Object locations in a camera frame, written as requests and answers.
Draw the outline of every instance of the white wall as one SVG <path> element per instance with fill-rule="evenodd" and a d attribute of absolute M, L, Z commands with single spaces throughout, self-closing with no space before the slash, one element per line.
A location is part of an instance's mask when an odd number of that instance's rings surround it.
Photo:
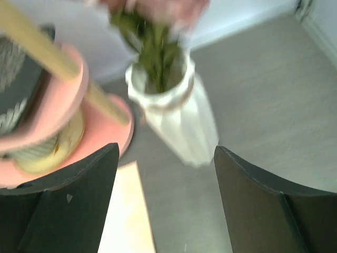
<path fill-rule="evenodd" d="M 91 76 L 106 81 L 123 76 L 132 55 L 116 30 L 108 25 L 107 11 L 67 0 L 12 0 L 36 23 L 56 26 L 56 39 L 76 45 L 86 58 Z M 190 39 L 193 48 L 294 10 L 296 0 L 211 0 Z"/>
<path fill-rule="evenodd" d="M 337 0 L 314 0 L 310 18 L 337 48 Z"/>

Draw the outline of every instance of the pink shelf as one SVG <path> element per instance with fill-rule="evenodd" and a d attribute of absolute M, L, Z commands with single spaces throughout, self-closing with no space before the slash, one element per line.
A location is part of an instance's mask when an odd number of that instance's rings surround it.
<path fill-rule="evenodd" d="M 63 44 L 61 49 L 76 61 L 80 74 L 68 83 L 51 78 L 44 96 L 36 103 L 38 109 L 35 114 L 15 133 L 1 137 L 0 153 L 32 145 L 55 135 L 80 107 L 88 87 L 88 67 L 73 46 Z"/>
<path fill-rule="evenodd" d="M 120 147 L 120 156 L 124 154 L 133 135 L 133 115 L 128 105 L 120 97 L 111 94 L 110 98 L 128 114 L 131 119 L 130 123 L 127 126 L 116 124 L 98 113 L 90 104 L 83 102 L 82 108 L 86 126 L 82 140 L 73 155 L 56 170 L 82 160 L 109 143 L 117 142 Z M 17 169 L 11 160 L 0 161 L 0 187 L 15 188 L 22 183 L 32 181 L 52 172 L 49 171 L 48 173 L 39 175 L 27 174 Z"/>

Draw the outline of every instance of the cardboard sheet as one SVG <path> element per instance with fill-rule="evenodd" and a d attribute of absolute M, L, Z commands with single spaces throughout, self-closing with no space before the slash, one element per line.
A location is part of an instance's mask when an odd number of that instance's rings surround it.
<path fill-rule="evenodd" d="M 117 170 L 98 253 L 155 253 L 136 162 Z"/>

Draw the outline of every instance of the wooden stick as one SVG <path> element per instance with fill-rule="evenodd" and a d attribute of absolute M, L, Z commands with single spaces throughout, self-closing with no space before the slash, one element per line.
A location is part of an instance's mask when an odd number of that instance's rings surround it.
<path fill-rule="evenodd" d="M 80 70 L 76 63 L 8 0 L 0 0 L 0 27 L 10 39 L 26 49 L 27 54 L 53 76 L 69 81 L 79 75 Z M 104 91 L 92 81 L 85 98 L 110 119 L 123 125 L 129 123 L 128 115 L 113 104 Z"/>
<path fill-rule="evenodd" d="M 129 123 L 130 119 L 128 115 L 121 111 L 117 105 L 112 103 L 101 87 L 94 81 L 89 81 L 85 99 L 109 119 L 115 120 L 122 125 Z"/>
<path fill-rule="evenodd" d="M 76 63 L 8 0 L 0 0 L 0 27 L 54 76 L 67 81 L 78 77 L 80 70 Z"/>

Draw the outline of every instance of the white vase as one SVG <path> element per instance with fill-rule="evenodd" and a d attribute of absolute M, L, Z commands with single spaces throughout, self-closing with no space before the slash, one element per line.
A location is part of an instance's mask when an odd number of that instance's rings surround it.
<path fill-rule="evenodd" d="M 147 124 L 188 165 L 213 159 L 219 142 L 214 115 L 201 78 L 188 52 L 182 81 L 167 92 L 146 94 L 146 73 L 132 65 L 125 74 L 128 97 L 142 108 Z"/>

